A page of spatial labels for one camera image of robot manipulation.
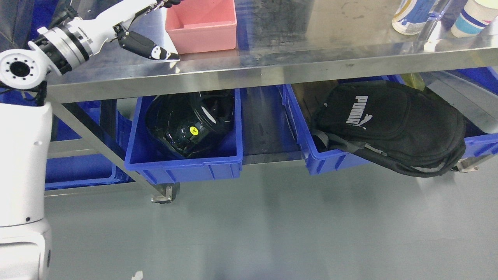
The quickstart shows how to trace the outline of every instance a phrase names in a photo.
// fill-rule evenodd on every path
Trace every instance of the gray floor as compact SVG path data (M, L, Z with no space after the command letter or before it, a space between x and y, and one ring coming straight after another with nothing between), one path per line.
M498 279L498 160L417 179L373 164L245 166L142 191L48 198L52 280Z

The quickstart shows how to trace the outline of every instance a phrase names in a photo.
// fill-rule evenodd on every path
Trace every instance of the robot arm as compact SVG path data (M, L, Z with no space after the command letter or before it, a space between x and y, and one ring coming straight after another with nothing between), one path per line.
M118 39L120 46L153 60L178 61L173 44L165 50L150 39L132 31L130 25L140 16L180 0L123 0L95 19L72 19L50 30L40 28L40 36L28 43L31 50L14 49L0 53L0 81L27 90L36 87L49 71L65 74L98 54L106 42Z
M164 50L128 31L148 12L180 0L123 0L92 20L74 18L39 30L31 50L0 53L0 87L38 92L38 107L0 103L0 279L45 280L50 267L51 231L44 218L44 179L52 109L44 104L45 76L67 73L98 54L106 42L149 59L178 61L176 49Z

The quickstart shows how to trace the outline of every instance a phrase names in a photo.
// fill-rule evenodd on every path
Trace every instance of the backpack strap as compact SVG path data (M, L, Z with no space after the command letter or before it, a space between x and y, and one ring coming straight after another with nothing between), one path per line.
M325 145L325 147L329 147L329 142L335 142L339 144L339 149L349 152L349 153L355 153L359 149L365 148L367 143L365 142L360 142L360 141L347 141L342 139L341 137L332 134L332 133L326 133L320 130L314 130L313 135L316 136L316 139L320 139L320 141Z

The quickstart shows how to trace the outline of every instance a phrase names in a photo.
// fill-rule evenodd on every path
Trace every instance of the cup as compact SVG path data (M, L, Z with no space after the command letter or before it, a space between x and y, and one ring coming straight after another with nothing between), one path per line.
M469 0L451 33L458 38L476 36L498 16L498 0Z

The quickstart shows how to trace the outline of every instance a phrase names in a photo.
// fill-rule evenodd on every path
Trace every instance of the pink bin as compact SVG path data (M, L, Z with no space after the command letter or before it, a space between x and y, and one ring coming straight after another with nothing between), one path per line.
M184 0L167 9L166 32L178 53L234 49L234 0Z

